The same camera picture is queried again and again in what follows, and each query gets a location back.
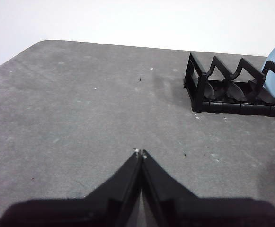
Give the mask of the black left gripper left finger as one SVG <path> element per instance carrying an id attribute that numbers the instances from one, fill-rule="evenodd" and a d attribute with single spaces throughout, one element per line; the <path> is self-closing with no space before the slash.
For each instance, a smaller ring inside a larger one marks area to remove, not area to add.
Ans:
<path id="1" fill-rule="evenodd" d="M 137 150 L 84 198 L 15 203 L 0 218 L 0 227 L 124 227 L 140 193 L 141 165 Z"/>

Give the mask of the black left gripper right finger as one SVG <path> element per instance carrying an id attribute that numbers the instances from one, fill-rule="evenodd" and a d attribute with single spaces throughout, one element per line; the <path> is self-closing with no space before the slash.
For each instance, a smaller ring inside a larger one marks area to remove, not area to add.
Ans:
<path id="1" fill-rule="evenodd" d="M 275 207 L 252 198 L 201 198 L 143 150 L 142 192 L 160 227 L 275 227 Z"/>

